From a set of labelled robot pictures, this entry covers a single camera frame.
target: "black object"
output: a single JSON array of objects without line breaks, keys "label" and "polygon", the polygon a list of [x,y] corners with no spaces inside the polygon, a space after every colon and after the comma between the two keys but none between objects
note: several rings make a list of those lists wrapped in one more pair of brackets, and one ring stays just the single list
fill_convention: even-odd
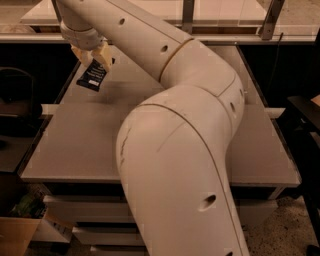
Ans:
[{"label": "black object", "polygon": [[32,137],[42,107],[34,99],[34,78],[24,70],[0,67],[0,134]]},{"label": "black object", "polygon": [[[277,119],[301,176],[293,197],[302,195],[320,245],[320,148],[310,132],[320,135],[320,107],[301,96],[288,98],[288,107]],[[320,256],[320,249],[308,246],[307,256]]]},{"label": "black object", "polygon": [[103,66],[96,61],[92,60],[90,66],[86,69],[83,75],[77,80],[77,85],[86,87],[88,89],[99,91],[100,85],[106,76],[107,71],[103,68]]}]

